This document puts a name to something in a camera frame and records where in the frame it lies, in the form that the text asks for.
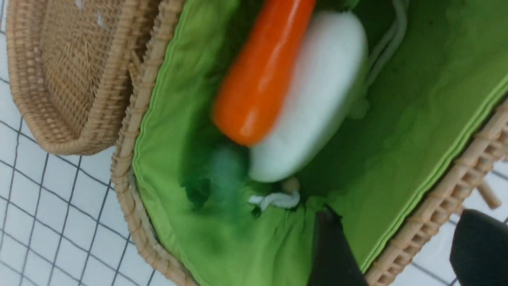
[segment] orange toy carrot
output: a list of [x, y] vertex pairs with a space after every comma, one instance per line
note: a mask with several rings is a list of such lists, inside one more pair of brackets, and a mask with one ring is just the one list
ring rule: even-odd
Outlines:
[[213, 111], [216, 126], [234, 142], [250, 147], [274, 125], [315, 1], [265, 0]]

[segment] white string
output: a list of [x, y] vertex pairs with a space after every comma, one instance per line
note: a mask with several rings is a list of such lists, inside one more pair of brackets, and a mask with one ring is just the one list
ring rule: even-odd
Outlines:
[[372, 50], [369, 61], [371, 69], [367, 78], [368, 87], [374, 83], [381, 73], [381, 70], [393, 57], [406, 35], [409, 0], [392, 0], [392, 3], [395, 9], [395, 21]]
[[249, 198], [249, 204], [259, 206], [264, 212], [268, 206], [282, 209], [292, 209], [300, 202], [300, 184], [296, 178], [289, 178], [282, 184], [284, 192], [272, 193], [268, 196], [253, 195]]
[[274, 206], [282, 209], [292, 209], [300, 202], [300, 193], [293, 191], [291, 194], [272, 193], [268, 196], [253, 195], [249, 198], [249, 204], [256, 205], [264, 212], [268, 206]]

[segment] green fabric lining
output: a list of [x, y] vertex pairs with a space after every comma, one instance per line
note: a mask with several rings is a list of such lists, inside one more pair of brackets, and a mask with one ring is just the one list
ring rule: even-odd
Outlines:
[[[208, 107], [259, 3], [186, 1], [135, 146], [133, 169], [158, 238], [202, 286], [304, 286], [314, 215], [325, 202], [344, 216], [366, 271], [508, 90], [508, 2], [412, 1], [406, 39], [369, 90], [367, 117], [345, 121], [298, 175], [305, 208], [269, 208], [254, 219], [245, 204], [247, 231], [238, 237], [212, 208], [194, 212], [179, 178], [182, 163], [195, 160], [190, 134], [219, 136]], [[389, 0], [363, 0], [355, 13], [370, 45], [393, 19]], [[265, 188], [241, 191], [246, 201]]]

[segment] white radish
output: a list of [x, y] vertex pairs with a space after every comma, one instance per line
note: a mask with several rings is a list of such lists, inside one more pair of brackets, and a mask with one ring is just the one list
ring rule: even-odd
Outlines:
[[352, 13], [319, 12], [309, 26], [289, 94], [272, 131], [250, 149], [249, 176], [285, 179], [331, 139], [366, 91], [368, 45]]

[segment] wicker basket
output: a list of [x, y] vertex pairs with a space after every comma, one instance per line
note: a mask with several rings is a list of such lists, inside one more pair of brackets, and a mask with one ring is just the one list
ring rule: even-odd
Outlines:
[[160, 1], [11, 0], [7, 50], [14, 102], [50, 153], [113, 145]]
[[[131, 161], [141, 120], [148, 109], [158, 69], [164, 61], [166, 46], [172, 37], [182, 11], [183, 0], [163, 0], [156, 20], [153, 38], [148, 43], [142, 64], [140, 85], [134, 88], [131, 104], [123, 120], [120, 138], [113, 155], [112, 180], [121, 208], [139, 254], [167, 278], [179, 286], [197, 286], [190, 272], [155, 238], [154, 230], [140, 199], [131, 171]], [[462, 203], [478, 187], [493, 206], [496, 198], [483, 182], [493, 163], [508, 149], [508, 100], [495, 112], [461, 157], [450, 166], [436, 186], [406, 219], [366, 273], [371, 286], [386, 286], [393, 282], [405, 266], [437, 234], [451, 214], [460, 213]]]

